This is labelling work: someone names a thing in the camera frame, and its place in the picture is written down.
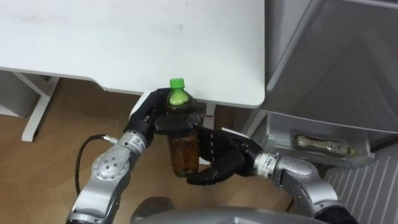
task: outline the metal frame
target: metal frame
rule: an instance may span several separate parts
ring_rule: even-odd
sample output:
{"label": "metal frame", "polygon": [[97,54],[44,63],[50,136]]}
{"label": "metal frame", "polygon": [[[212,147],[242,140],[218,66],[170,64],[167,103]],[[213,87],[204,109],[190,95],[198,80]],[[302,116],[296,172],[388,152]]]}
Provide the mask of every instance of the metal frame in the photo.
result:
{"label": "metal frame", "polygon": [[32,142],[60,78],[50,77],[48,81],[45,81],[39,75],[22,74],[19,72],[12,73],[40,95],[40,99],[22,133],[23,141]]}

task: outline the robotic hand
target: robotic hand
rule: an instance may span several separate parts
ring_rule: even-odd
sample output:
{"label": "robotic hand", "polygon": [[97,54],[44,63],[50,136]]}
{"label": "robotic hand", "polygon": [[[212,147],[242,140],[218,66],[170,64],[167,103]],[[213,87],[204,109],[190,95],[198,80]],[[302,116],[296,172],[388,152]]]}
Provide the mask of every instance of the robotic hand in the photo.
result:
{"label": "robotic hand", "polygon": [[102,136],[113,145],[95,159],[91,178],[79,193],[67,223],[112,223],[130,172],[154,134],[184,134],[195,128],[199,154],[211,166],[189,175],[189,184],[216,184],[234,174],[258,175],[273,180],[291,194],[308,217],[328,223],[357,223],[309,162],[265,153],[253,140],[230,130],[198,127],[199,113],[167,115],[164,103],[169,93],[168,88],[144,93],[133,108],[122,137],[117,140]]}

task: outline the green bottle cap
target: green bottle cap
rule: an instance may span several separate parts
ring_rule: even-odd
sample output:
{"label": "green bottle cap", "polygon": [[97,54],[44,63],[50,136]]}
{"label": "green bottle cap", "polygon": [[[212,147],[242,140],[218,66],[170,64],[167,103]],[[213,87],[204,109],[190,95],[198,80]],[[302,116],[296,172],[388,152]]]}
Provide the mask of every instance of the green bottle cap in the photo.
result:
{"label": "green bottle cap", "polygon": [[176,89],[176,88],[184,88],[184,79],[183,78],[172,78],[170,79],[170,88]]}

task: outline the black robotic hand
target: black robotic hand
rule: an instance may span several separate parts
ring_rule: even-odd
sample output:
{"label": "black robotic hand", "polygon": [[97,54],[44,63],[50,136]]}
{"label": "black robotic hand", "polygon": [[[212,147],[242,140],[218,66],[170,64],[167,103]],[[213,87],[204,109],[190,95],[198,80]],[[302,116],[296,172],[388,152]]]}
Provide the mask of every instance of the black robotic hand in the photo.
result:
{"label": "black robotic hand", "polygon": [[154,134],[183,136],[194,129],[198,131],[199,156],[211,165],[197,174],[187,177],[194,185],[210,185],[222,182],[233,174],[254,175],[256,156],[262,151],[253,140],[223,130],[200,127],[203,118],[199,111],[191,114],[166,114],[165,102],[170,88],[153,91],[137,102],[124,131],[132,130],[145,136],[147,147]]}
{"label": "black robotic hand", "polygon": [[234,174],[254,175],[254,160],[262,148],[252,139],[224,130],[198,128],[199,155],[210,166],[187,177],[193,185],[211,185]]}

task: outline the white table leg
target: white table leg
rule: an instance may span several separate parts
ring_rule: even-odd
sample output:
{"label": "white table leg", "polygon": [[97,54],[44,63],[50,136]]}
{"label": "white table leg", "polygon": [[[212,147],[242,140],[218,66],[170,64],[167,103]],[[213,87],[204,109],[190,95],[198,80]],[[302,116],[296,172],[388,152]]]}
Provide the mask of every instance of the white table leg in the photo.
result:
{"label": "white table leg", "polygon": [[260,108],[254,109],[243,126],[242,134],[251,137],[266,116],[267,111]]}
{"label": "white table leg", "polygon": [[39,127],[40,121],[44,115],[45,109],[50,102],[51,96],[54,93],[55,87],[57,86],[60,78],[50,77],[46,82],[38,75],[25,75],[18,72],[13,72],[13,74],[19,77],[26,85],[31,87],[40,95],[40,99],[37,102],[28,123],[26,124],[24,132],[22,133],[23,141],[32,142],[37,128]]}
{"label": "white table leg", "polygon": [[[216,111],[216,105],[214,103],[206,104],[206,115],[205,119],[203,120],[203,127],[214,129],[215,111]],[[204,165],[210,164],[208,161],[202,158],[199,159],[199,163]]]}

